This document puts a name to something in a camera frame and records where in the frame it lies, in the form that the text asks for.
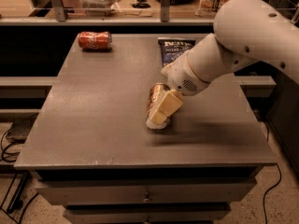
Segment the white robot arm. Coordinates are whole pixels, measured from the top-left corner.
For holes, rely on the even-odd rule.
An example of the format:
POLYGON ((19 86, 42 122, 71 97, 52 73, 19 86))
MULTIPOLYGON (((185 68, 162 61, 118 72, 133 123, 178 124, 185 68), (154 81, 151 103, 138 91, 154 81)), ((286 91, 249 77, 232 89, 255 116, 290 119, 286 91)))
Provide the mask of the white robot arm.
POLYGON ((262 0, 229 0, 218 10, 213 32, 162 69, 168 89, 149 108, 147 126, 164 128, 185 96, 258 61, 299 83, 299 28, 262 0))

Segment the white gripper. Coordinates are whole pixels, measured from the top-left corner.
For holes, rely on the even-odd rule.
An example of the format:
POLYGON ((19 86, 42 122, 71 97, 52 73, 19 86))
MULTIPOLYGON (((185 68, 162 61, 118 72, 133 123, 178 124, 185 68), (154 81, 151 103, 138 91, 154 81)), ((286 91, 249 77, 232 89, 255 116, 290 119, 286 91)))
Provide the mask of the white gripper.
POLYGON ((185 51, 161 71, 167 77, 167 84, 172 90, 163 92, 149 113, 149 119, 157 125, 161 125, 182 107, 182 94, 194 96, 209 86, 209 82, 200 79, 193 71, 188 54, 189 52, 185 51))

